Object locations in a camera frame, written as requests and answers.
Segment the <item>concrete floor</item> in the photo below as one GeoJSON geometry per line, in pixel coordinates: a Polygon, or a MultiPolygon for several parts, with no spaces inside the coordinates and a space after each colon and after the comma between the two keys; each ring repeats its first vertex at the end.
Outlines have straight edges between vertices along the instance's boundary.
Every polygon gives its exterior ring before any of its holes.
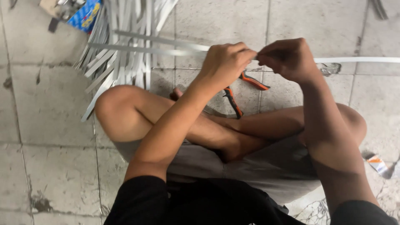
{"type": "MultiPolygon", "coordinates": [[[[379,21],[367,0],[181,0],[161,36],[199,44],[244,41],[254,50],[277,39],[305,37],[315,57],[400,57],[397,0],[384,1],[390,20],[379,21]]],[[[71,67],[85,46],[85,34],[59,24],[47,32],[39,0],[0,0],[0,224],[100,224],[112,206],[127,164],[92,117],[80,122],[91,95],[89,81],[71,67]]],[[[152,92],[167,96],[185,89],[201,60],[160,57],[152,92]]],[[[231,87],[246,114],[302,104],[298,85],[252,64],[249,75],[272,86],[260,93],[247,83],[231,87]]],[[[326,78],[337,102],[367,121],[360,150],[388,164],[400,155],[400,64],[347,63],[326,78]]],[[[233,114],[222,93],[209,107],[233,114]]],[[[400,180],[385,180],[365,164],[382,208],[400,219],[400,180]]],[[[288,204],[307,224],[329,223],[322,189],[288,204]]]]}

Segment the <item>pliers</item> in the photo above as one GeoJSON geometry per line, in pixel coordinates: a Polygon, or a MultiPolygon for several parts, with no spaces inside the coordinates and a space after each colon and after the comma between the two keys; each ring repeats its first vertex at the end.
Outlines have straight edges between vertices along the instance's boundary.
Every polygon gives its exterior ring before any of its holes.
{"type": "MultiPolygon", "coordinates": [[[[270,86],[266,86],[266,85],[260,83],[258,80],[246,75],[246,71],[243,71],[240,74],[239,79],[244,80],[247,83],[253,85],[258,90],[268,90],[271,88],[270,86]]],[[[225,91],[225,95],[223,97],[228,98],[230,105],[232,106],[233,110],[235,110],[236,118],[240,119],[243,116],[243,112],[240,110],[240,108],[236,104],[235,99],[233,98],[232,90],[228,86],[228,87],[224,88],[224,91],[225,91]]]]}

